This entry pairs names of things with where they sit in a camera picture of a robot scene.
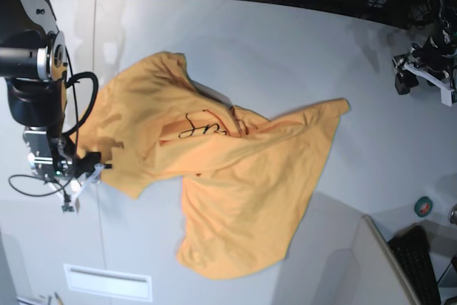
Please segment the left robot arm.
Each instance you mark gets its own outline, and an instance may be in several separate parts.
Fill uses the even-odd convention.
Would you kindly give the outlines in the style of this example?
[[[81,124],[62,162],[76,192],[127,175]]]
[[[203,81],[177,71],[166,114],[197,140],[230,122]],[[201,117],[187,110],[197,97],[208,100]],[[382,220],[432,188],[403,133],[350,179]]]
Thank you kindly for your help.
[[[421,45],[413,43],[405,54],[392,58],[396,71],[395,87],[408,94],[424,79],[439,88],[441,103],[456,103],[456,0],[423,0],[428,13],[422,20],[407,19],[412,26],[431,25],[428,38]]]

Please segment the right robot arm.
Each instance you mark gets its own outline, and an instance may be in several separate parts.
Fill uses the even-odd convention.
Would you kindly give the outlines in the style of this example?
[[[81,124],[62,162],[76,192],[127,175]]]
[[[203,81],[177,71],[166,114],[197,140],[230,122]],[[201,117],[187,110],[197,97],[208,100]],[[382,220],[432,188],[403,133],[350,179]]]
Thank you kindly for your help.
[[[83,157],[77,152],[79,131],[94,108],[99,80],[92,72],[73,72],[49,0],[1,0],[1,77],[11,116],[24,126],[29,178],[49,185],[64,213],[79,212],[80,195],[111,168],[98,151]],[[92,82],[89,106],[65,129],[67,91],[84,79]]]

